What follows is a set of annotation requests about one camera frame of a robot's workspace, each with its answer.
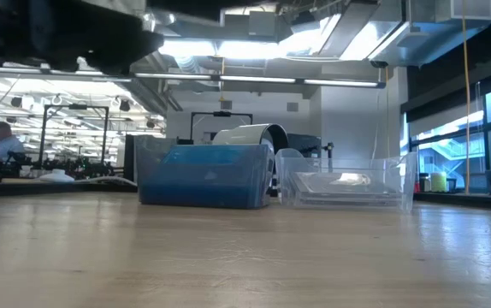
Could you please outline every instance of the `glass wall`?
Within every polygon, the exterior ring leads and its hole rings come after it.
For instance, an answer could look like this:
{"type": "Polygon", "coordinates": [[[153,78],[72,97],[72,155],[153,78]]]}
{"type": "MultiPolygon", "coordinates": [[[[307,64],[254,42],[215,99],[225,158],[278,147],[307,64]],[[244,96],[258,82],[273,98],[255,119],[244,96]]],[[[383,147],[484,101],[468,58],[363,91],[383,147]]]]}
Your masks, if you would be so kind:
{"type": "Polygon", "coordinates": [[[491,169],[491,92],[478,97],[481,107],[469,116],[470,143],[466,140],[466,116],[429,131],[411,136],[411,148],[418,151],[420,173],[445,173],[465,189],[467,145],[470,147],[470,191],[488,191],[485,171],[491,169]]]}

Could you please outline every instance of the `white wall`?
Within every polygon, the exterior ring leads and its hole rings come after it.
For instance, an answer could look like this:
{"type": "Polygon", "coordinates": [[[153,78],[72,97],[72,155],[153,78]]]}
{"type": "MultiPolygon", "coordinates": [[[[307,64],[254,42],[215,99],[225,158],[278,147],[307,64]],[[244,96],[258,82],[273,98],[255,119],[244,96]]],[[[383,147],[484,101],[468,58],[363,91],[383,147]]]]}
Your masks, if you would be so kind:
{"type": "Polygon", "coordinates": [[[369,159],[375,149],[376,139],[375,158],[398,156],[399,106],[406,100],[405,68],[394,70],[386,89],[324,87],[322,143],[334,143],[335,158],[369,159]]]}
{"type": "MultiPolygon", "coordinates": [[[[179,137],[189,139],[191,112],[213,112],[221,109],[218,92],[204,92],[194,94],[192,92],[176,92],[175,99],[183,107],[184,111],[170,111],[167,119],[166,136],[168,138],[179,137]]],[[[253,114],[253,123],[280,124],[288,133],[310,134],[310,101],[303,99],[301,94],[292,93],[263,93],[258,96],[249,92],[228,92],[224,98],[233,101],[233,113],[253,114]],[[299,112],[287,112],[287,103],[299,103],[299,112]]],[[[249,117],[241,116],[230,118],[215,118],[212,115],[194,117],[193,139],[198,144],[204,137],[204,132],[219,132],[223,129],[231,129],[240,125],[249,124],[249,117]]]]}
{"type": "Polygon", "coordinates": [[[322,88],[318,88],[311,98],[310,103],[309,127],[310,134],[322,136],[322,88]]]}

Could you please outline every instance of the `staircase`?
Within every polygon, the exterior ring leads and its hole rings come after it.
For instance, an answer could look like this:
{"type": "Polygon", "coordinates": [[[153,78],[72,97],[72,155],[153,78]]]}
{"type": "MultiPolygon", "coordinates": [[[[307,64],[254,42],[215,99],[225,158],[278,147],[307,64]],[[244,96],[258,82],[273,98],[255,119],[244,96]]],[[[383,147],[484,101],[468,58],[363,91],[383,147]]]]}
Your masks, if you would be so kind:
{"type": "MultiPolygon", "coordinates": [[[[432,149],[440,153],[447,160],[466,159],[466,143],[459,143],[453,139],[447,145],[434,142],[430,145],[432,149]]],[[[485,143],[483,139],[470,140],[470,158],[484,157],[485,143]]]]}

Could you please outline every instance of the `blue plastic bin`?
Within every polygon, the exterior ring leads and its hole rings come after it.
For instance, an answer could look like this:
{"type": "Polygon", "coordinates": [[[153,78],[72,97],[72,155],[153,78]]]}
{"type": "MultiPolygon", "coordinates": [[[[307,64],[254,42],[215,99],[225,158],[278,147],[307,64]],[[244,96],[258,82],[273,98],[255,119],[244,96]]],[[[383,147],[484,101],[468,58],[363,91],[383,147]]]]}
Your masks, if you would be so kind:
{"type": "Polygon", "coordinates": [[[258,209],[274,168],[266,145],[176,145],[139,183],[143,204],[258,209]]]}

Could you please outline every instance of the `metal frame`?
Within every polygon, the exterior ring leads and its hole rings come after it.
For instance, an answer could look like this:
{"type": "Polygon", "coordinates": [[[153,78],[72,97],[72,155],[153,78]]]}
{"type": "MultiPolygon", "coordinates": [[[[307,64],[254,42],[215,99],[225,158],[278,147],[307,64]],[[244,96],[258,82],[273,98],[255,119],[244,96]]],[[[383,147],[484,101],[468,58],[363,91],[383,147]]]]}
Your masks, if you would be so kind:
{"type": "MultiPolygon", "coordinates": [[[[104,121],[104,131],[103,131],[103,149],[101,152],[101,163],[104,163],[105,161],[105,146],[107,145],[107,127],[109,126],[109,107],[107,106],[83,106],[79,105],[81,109],[99,109],[99,110],[105,110],[105,121],[104,121]]],[[[44,156],[44,138],[46,137],[46,123],[48,120],[51,118],[48,117],[48,110],[50,108],[69,108],[72,109],[73,105],[54,105],[54,104],[47,104],[44,106],[44,116],[42,118],[42,134],[40,135],[40,153],[38,154],[38,161],[42,163],[42,159],[44,156]]]]}
{"type": "Polygon", "coordinates": [[[208,115],[208,116],[214,116],[214,117],[227,117],[226,115],[229,115],[228,117],[230,116],[249,116],[249,119],[250,119],[250,125],[253,125],[253,114],[241,114],[241,113],[232,113],[232,112],[228,112],[226,113],[225,112],[225,116],[223,115],[220,115],[221,114],[221,111],[213,111],[213,112],[192,112],[191,113],[191,136],[190,136],[190,140],[192,140],[192,136],[194,133],[194,116],[196,115],[208,115]]]}

